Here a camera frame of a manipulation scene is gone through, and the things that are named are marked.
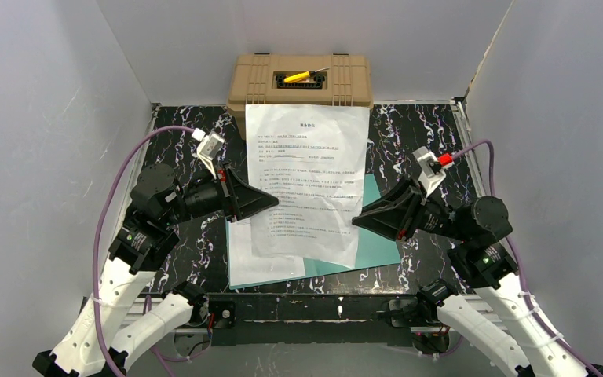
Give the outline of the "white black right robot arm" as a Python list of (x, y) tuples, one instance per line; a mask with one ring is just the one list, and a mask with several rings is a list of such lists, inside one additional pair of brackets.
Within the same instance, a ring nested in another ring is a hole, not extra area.
[(603, 366), (578, 356), (524, 288), (522, 270), (501, 243), (512, 232), (502, 200), (482, 196), (453, 209), (428, 196), (419, 183), (403, 180), (365, 206), (352, 223), (392, 241), (416, 231), (458, 241), (447, 252), (453, 269), (502, 325), (476, 311), (442, 279), (421, 287), (411, 309), (457, 331), (503, 374), (603, 376)]

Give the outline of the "printed white paper sheet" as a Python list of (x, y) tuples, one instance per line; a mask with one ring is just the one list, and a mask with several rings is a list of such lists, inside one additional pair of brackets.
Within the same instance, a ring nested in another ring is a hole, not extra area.
[(254, 253), (251, 222), (264, 214), (227, 223), (228, 280), (230, 289), (255, 287), (306, 276), (303, 258), (286, 255), (259, 256)]

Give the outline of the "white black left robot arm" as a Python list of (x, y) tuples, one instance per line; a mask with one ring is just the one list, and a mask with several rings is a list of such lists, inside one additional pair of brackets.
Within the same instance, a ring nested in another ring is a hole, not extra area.
[(186, 186), (166, 164), (145, 167), (130, 197), (97, 291), (65, 337), (32, 363), (43, 376), (124, 376), (134, 361), (172, 330), (206, 319), (205, 291), (182, 283), (155, 308), (122, 326), (139, 294), (178, 244), (175, 225), (216, 212), (235, 222), (279, 203), (275, 196), (240, 179), (228, 163), (217, 174), (204, 170)]

